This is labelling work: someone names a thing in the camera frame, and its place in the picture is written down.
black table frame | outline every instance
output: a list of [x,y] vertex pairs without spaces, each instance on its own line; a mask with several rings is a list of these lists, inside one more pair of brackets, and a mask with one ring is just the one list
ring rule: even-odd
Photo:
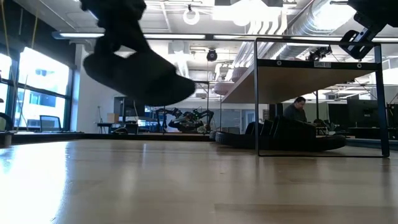
[[[319,45],[357,45],[357,46],[371,46],[374,47],[374,63],[341,63],[330,62],[331,68],[319,68],[314,66],[314,62],[298,62],[288,60],[267,60],[259,59],[257,54],[258,42],[273,42],[273,43],[296,43],[296,44],[319,44]],[[316,69],[345,69],[345,70],[374,70],[376,72],[376,89],[377,89],[377,104],[379,112],[380,125],[380,140],[381,140],[381,156],[322,156],[322,155],[289,155],[289,154],[261,154],[259,148],[259,67],[290,67],[290,68],[316,68]],[[389,136],[387,129],[387,115],[386,115],[386,99],[384,96],[384,83],[382,71],[382,53],[381,44],[368,42],[338,42],[325,40],[300,40],[300,39],[284,39],[284,38],[256,38],[254,41],[254,107],[255,107],[255,136],[256,136],[256,154],[259,157],[372,157],[383,158],[390,156]]]

